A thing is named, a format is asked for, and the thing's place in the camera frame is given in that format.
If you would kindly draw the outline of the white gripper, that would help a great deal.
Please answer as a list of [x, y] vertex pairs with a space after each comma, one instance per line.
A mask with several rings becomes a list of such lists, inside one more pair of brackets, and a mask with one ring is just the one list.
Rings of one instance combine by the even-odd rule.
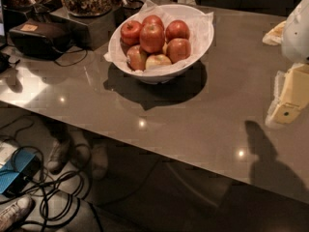
[[266, 125], [280, 129], [292, 123], [309, 104], [309, 0], [301, 0], [286, 22], [268, 31], [262, 42], [281, 44], [282, 54], [295, 63], [286, 72], [278, 72], [274, 79], [274, 99]]

